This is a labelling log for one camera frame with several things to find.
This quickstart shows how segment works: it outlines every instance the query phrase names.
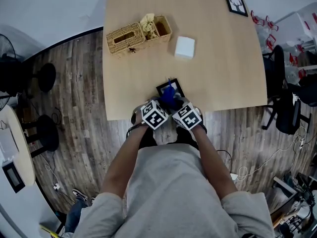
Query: power strip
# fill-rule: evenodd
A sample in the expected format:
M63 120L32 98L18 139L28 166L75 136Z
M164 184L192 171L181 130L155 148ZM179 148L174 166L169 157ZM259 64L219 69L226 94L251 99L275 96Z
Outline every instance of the power strip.
M231 175L232 180L237 180L238 175L236 175L234 173L231 173L230 175Z
M59 190L59 188L60 188L60 186L59 186L59 184L58 184L58 183L56 183L56 184L55 184L55 186L53 187L53 189L54 189L54 190L56 190L56 191L58 191L58 190Z

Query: wicker basket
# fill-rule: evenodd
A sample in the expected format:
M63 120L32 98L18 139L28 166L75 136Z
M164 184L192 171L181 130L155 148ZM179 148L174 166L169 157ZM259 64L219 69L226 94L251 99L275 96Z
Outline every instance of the wicker basket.
M167 18L163 15L157 16L154 17L153 22L159 34L159 42L168 42L172 35L172 29L167 21Z
M119 57L136 53L159 43L168 42L172 35L171 27L165 16L154 17L153 20L157 38L148 39L142 31L139 22L127 25L106 35L110 54Z
M138 48L145 49L148 47L152 47L156 44L168 42L170 40L170 37L172 35L171 27L169 26L169 23L165 16L157 16L154 17L153 20L155 33L158 36L154 39L147 39L144 43L140 44Z
M146 40L139 22L108 33L106 38L110 54L130 53L131 49Z

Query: light wood tabletop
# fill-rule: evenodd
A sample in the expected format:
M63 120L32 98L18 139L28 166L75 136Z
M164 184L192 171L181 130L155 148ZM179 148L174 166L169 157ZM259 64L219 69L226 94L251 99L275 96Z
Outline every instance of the light wood tabletop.
M167 17L171 41L120 59L112 56L106 34L147 13ZM169 78L177 78L185 96L202 111L267 104L261 48L249 11L248 15L230 12L226 0L106 0L107 119L129 119L132 110L158 95L156 87ZM178 36L195 39L192 60L174 57Z
M14 110L6 105L0 111L0 120L6 123L10 128L13 139L18 148L19 154L14 157L13 162L26 186L35 183L35 171L29 146L26 142L20 121Z

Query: wooden floor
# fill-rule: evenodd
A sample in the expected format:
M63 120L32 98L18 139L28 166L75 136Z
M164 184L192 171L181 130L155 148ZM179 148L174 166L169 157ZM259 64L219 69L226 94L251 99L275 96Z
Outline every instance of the wooden floor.
M96 196L109 164L125 140L130 124L128 120L107 121L102 68L103 33L97 32L67 42L39 55L34 63L34 71L51 62L57 70L57 79L52 91L40 93L37 82L33 80L31 93L32 102L40 115L62 114L59 128L60 147L54 154L55 173L61 186L60 191L74 199L71 190L80 189L88 196ZM31 119L38 117L34 108ZM312 125L306 142L310 141L317 131L317 109L302 105L302 114L313 114ZM306 144L299 153L299 143L293 152L293 136L280 133L272 123L269 130L264 131L261 125L268 121L269 113L262 107L206 113L204 115L208 136L216 149L227 150L232 154L232 172L238 173L240 166L246 166L253 172L270 158L277 149L279 151L263 168L245 178L236 181L241 190L264 192L269 195L272 178L281 178L292 168L293 176L297 172L308 174L313 145L308 151ZM174 125L169 120L155 132L158 144L176 140ZM230 158L225 152L220 156L230 167ZM42 155L52 169L53 153ZM33 159L36 176L52 205L59 211L67 212L70 200L53 190L53 175L45 167L41 156ZM268 199L272 208L276 202Z

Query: gray t-shirt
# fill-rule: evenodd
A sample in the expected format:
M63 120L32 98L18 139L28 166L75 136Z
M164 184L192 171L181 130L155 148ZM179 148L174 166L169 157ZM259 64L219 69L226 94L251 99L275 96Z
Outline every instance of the gray t-shirt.
M187 144L143 148L122 199L97 196L74 238L274 237L263 193L238 191L221 201L204 176L199 151Z

